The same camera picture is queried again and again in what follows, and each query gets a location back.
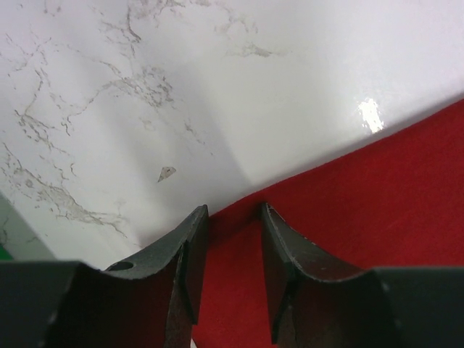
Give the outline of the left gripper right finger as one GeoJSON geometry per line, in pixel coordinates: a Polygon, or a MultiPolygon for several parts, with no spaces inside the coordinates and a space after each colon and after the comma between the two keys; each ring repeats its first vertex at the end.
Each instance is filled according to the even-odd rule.
{"type": "Polygon", "coordinates": [[[461,267],[363,270],[321,249],[269,204],[262,260],[279,347],[461,347],[461,267]]]}

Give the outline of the dark red t shirt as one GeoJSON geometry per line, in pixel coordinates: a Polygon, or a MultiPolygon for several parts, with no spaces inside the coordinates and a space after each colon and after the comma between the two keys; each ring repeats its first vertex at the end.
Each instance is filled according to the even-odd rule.
{"type": "Polygon", "coordinates": [[[193,332],[198,347],[271,345],[262,202],[362,268],[462,265],[463,103],[216,212],[193,332]]]}

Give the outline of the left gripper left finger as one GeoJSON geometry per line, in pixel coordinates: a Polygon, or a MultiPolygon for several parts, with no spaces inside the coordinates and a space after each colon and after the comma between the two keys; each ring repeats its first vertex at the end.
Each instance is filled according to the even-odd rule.
{"type": "Polygon", "coordinates": [[[78,261],[1,264],[3,347],[189,347],[209,214],[197,207],[141,251],[97,270],[78,261]]]}

